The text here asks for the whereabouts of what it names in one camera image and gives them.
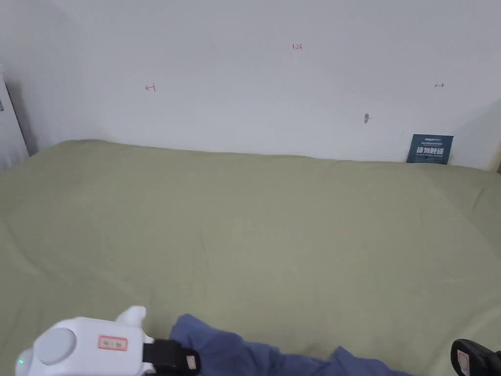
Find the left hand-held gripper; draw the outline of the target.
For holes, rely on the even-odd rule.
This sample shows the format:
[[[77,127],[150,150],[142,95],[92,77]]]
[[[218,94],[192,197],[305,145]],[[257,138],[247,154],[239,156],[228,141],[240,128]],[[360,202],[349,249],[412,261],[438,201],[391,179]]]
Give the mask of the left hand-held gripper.
[[[149,376],[199,375],[199,353],[169,340],[169,369],[144,360],[144,347],[154,339],[142,323],[147,310],[134,305],[113,321],[88,317],[51,326],[18,356],[17,376]]]

